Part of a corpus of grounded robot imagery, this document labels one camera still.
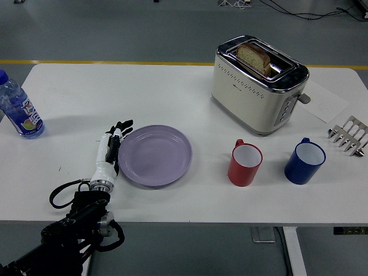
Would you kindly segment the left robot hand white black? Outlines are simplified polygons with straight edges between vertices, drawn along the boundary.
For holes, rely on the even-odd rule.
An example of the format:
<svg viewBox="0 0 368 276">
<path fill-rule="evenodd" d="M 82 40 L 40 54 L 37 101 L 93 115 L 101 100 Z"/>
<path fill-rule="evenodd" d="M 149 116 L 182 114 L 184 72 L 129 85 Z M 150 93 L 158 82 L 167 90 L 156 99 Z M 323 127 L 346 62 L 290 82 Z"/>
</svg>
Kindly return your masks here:
<svg viewBox="0 0 368 276">
<path fill-rule="evenodd" d="M 124 137 L 133 131 L 133 120 L 119 121 L 102 135 L 96 159 L 96 171 L 91 179 L 92 184 L 112 185 L 119 169 L 117 164 L 118 150 Z"/>
</svg>

